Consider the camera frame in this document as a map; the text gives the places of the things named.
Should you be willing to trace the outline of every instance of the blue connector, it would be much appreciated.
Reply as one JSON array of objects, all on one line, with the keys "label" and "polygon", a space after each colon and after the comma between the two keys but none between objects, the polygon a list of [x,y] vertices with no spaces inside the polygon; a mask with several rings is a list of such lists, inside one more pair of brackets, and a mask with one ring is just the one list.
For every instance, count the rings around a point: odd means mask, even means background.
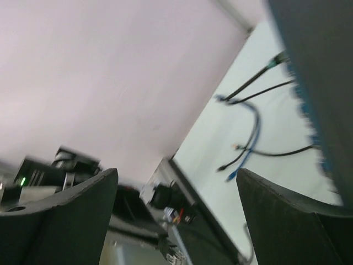
[{"label": "blue connector", "polygon": [[274,68],[275,66],[277,66],[277,62],[275,60],[271,60],[268,64],[267,64],[267,68],[271,69]]},{"label": "blue connector", "polygon": [[320,161],[319,166],[320,166],[320,169],[322,170],[322,173],[326,177],[331,178],[331,172],[332,172],[331,167],[325,158]]},{"label": "blue connector", "polygon": [[293,87],[293,93],[294,93],[294,96],[297,98],[303,97],[303,91],[299,84]]},{"label": "blue connector", "polygon": [[309,140],[310,140],[311,144],[315,147],[319,147],[321,145],[319,136],[317,136],[317,135],[309,136]]},{"label": "blue connector", "polygon": [[228,178],[226,179],[226,182],[231,181],[233,178],[235,178],[235,177],[237,176],[237,174],[238,174],[238,170],[232,172],[232,173],[228,176]]},{"label": "blue connector", "polygon": [[305,102],[300,105],[300,112],[304,117],[309,117],[309,108]]},{"label": "blue connector", "polygon": [[292,65],[292,62],[291,61],[287,61],[286,62],[286,68],[287,68],[287,73],[289,76],[294,76],[294,68],[293,68],[293,65]]}]

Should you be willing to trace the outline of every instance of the white wall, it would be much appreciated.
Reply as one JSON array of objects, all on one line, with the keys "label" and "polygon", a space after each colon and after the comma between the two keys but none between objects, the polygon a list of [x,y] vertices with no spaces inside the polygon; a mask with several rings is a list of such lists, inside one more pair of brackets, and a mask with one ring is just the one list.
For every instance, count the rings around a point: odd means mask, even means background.
[{"label": "white wall", "polygon": [[244,43],[213,0],[0,3],[0,160],[64,144],[146,181]]},{"label": "white wall", "polygon": [[228,2],[254,27],[269,17],[266,0],[219,0]]}]

